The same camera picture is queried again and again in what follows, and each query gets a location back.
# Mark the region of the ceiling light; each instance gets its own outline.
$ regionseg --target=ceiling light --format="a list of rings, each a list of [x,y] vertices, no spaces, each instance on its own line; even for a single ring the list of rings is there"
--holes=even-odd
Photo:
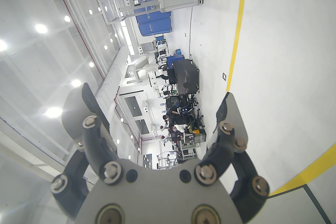
[[[45,114],[50,118],[56,118],[62,114],[62,110],[58,107],[51,107]]]
[[[42,24],[37,24],[35,26],[35,29],[37,30],[38,33],[46,33],[48,31],[47,27]]]
[[[0,51],[7,50],[7,44],[0,39]]]
[[[71,82],[71,84],[72,84],[73,87],[78,87],[78,86],[80,86],[82,83],[81,83],[80,80],[73,80],[73,81]]]

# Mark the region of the ceiling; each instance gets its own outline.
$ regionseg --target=ceiling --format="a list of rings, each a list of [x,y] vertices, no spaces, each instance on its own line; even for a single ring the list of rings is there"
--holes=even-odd
[[[94,59],[73,19],[65,21],[62,0],[0,0],[0,39],[7,44],[0,51],[0,117],[63,165],[73,143],[60,117],[46,111],[63,107],[73,80],[87,82],[95,93],[120,48],[97,1],[75,1],[70,9],[79,9],[75,21]],[[38,24],[47,32],[39,33]]]

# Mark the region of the blue machine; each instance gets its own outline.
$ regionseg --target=blue machine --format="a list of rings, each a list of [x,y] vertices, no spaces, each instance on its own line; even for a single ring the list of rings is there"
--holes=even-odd
[[[167,64],[168,64],[168,69],[173,69],[173,62],[177,60],[183,60],[185,57],[183,55],[174,55],[174,56],[169,56],[167,57]]]
[[[148,36],[170,32],[171,30],[170,15],[171,15],[170,12],[161,13],[160,11],[156,11],[136,16],[141,35]]]
[[[139,3],[152,0],[139,0]],[[135,9],[134,12],[150,11],[152,7],[148,6],[141,9]],[[160,11],[149,12],[147,14],[136,16],[138,27],[142,36],[168,33],[171,30],[171,12],[161,13]]]

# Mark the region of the white floor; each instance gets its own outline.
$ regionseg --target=white floor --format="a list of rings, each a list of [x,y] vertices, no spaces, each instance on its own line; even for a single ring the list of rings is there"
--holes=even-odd
[[[336,141],[335,2],[245,0],[230,91],[249,135],[247,152],[271,191]],[[190,41],[209,135],[225,96],[222,73],[229,72],[238,6],[239,0],[204,0],[173,11],[173,32],[166,35],[170,50],[181,48],[186,58]],[[224,176],[233,185],[233,172]]]

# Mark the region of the black machine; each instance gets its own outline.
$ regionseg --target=black machine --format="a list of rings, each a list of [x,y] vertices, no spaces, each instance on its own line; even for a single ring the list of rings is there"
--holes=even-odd
[[[160,75],[164,80],[169,80],[170,85],[177,86],[177,92],[182,94],[195,94],[199,90],[199,69],[192,60],[176,60],[172,69],[167,69],[167,76]]]
[[[77,151],[53,179],[51,191],[76,224],[168,224],[172,219],[162,208],[172,204],[177,223],[242,224],[267,199],[269,185],[247,155],[247,133],[230,92],[216,113],[216,128],[203,159],[190,159],[169,170],[148,170],[118,157],[109,133],[114,127],[88,84],[71,91],[63,111],[63,125]],[[90,192],[83,179],[89,164],[99,177]],[[230,164],[238,180],[228,194],[218,179]],[[151,213],[144,213],[148,208]]]

